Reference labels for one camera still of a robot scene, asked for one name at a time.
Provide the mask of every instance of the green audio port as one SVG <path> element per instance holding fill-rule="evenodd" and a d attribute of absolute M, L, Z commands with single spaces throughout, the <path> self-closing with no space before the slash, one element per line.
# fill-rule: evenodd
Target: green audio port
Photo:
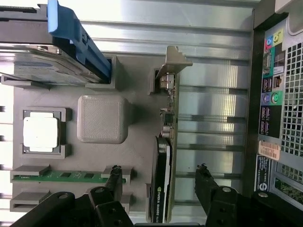
<path fill-rule="evenodd" d="M 279 95 L 277 93 L 273 93 L 271 96 L 271 102 L 272 103 L 277 103 L 279 100 Z"/>

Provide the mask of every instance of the ethernet port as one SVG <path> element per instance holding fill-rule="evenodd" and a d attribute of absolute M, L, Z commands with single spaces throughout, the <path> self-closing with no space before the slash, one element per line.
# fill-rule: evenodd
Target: ethernet port
<path fill-rule="evenodd" d="M 282 76 L 274 77 L 273 88 L 278 88 L 282 85 Z"/>

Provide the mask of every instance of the hard drive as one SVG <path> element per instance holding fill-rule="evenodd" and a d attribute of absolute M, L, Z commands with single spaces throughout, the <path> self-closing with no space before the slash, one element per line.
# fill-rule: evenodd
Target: hard drive
<path fill-rule="evenodd" d="M 0 30 L 5 31 L 0 34 L 0 73 L 55 85 L 110 83 L 110 60 L 74 12 L 57 0 L 39 7 L 0 7 Z"/>

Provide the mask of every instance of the orange sticker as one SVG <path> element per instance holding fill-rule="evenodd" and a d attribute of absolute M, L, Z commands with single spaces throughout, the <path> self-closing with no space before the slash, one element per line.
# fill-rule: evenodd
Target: orange sticker
<path fill-rule="evenodd" d="M 258 153 L 265 157 L 279 161 L 280 159 L 280 146 L 277 144 L 265 142 L 264 140 L 259 141 Z"/>

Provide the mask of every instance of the ventilation grille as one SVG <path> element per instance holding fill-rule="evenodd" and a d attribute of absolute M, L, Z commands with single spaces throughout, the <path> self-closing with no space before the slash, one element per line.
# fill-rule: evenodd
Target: ventilation grille
<path fill-rule="evenodd" d="M 286 166 L 286 165 L 282 165 L 281 167 L 282 167 L 281 168 L 281 173 L 284 176 L 287 176 L 290 179 L 295 180 L 295 181 L 303 184 L 303 172 L 302 171 L 299 171 L 297 169 L 291 168 L 291 167 Z"/>
<path fill-rule="evenodd" d="M 288 48 L 281 150 L 303 157 L 303 50 L 302 43 Z"/>

